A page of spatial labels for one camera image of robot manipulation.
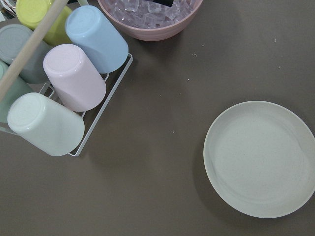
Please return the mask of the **light blue cup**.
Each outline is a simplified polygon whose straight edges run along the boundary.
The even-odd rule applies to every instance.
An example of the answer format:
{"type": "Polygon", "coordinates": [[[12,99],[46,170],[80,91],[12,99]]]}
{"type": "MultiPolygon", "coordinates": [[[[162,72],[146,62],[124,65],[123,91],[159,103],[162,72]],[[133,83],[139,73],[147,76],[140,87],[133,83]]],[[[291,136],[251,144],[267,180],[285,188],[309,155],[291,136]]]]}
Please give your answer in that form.
{"type": "Polygon", "coordinates": [[[65,32],[79,46],[99,73],[119,69],[128,57],[128,44],[95,6],[84,5],[67,18],[65,32]]]}

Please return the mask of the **grey cup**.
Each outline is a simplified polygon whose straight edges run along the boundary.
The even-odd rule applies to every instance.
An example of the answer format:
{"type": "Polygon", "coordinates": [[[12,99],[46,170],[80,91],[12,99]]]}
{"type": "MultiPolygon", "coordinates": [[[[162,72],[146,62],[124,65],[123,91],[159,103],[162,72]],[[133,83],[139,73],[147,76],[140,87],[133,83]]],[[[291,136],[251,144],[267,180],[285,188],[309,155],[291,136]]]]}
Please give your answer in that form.
{"type": "MultiPolygon", "coordinates": [[[[0,29],[0,59],[12,64],[25,43],[32,35],[32,30],[20,24],[10,24],[0,29]]],[[[43,60],[52,49],[41,41],[32,57],[25,64],[19,76],[28,84],[41,84],[48,81],[43,69],[43,60]]]]}

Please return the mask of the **pink cup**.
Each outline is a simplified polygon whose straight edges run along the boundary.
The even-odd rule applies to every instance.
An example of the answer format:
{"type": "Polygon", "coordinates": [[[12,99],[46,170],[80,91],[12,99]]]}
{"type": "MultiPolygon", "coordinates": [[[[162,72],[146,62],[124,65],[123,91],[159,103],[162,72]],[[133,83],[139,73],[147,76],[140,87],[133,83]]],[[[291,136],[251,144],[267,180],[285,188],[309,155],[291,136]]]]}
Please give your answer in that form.
{"type": "Polygon", "coordinates": [[[63,105],[72,111],[91,110],[106,95],[105,81],[76,45],[62,44],[52,48],[44,58],[43,68],[63,105]]]}

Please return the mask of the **pale green round plate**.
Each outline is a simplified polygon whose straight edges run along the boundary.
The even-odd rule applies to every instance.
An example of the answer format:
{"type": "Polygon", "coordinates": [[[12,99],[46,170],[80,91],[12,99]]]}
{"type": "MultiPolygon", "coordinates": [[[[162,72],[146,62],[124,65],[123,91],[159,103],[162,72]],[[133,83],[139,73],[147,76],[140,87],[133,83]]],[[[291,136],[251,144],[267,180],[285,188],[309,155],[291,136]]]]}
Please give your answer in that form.
{"type": "Polygon", "coordinates": [[[315,138],[295,113],[247,101],[223,111],[203,148],[208,179],[231,207],[277,218],[301,208],[315,191],[315,138]]]}

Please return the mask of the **pink bowl of ice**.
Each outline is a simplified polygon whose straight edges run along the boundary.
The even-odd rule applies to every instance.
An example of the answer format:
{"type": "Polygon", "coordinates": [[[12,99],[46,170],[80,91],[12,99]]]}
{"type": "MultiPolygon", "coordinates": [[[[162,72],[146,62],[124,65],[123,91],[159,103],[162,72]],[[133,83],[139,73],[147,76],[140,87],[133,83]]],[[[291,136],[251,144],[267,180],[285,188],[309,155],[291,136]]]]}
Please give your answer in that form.
{"type": "Polygon", "coordinates": [[[201,0],[99,0],[114,26],[130,37],[161,41],[184,30],[197,14],[201,0]]]}

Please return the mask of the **mint white cup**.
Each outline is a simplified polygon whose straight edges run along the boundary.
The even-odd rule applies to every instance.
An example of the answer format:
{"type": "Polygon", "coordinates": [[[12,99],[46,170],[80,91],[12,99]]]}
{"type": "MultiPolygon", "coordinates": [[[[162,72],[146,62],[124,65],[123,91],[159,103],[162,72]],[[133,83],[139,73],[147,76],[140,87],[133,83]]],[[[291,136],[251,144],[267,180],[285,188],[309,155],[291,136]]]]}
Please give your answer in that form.
{"type": "Polygon", "coordinates": [[[56,101],[36,92],[19,97],[10,107],[12,131],[51,156],[62,156],[81,142],[83,119],[56,101]]]}

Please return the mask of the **sage green cup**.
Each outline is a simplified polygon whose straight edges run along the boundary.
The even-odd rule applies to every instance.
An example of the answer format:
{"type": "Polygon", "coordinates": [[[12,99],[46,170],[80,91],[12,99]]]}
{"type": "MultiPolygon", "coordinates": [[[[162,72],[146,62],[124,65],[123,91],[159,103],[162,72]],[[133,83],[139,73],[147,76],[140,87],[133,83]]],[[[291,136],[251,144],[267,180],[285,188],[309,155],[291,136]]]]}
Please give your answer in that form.
{"type": "Polygon", "coordinates": [[[33,92],[32,88],[18,77],[0,102],[0,121],[7,123],[8,111],[13,102],[20,96],[33,92]]]}

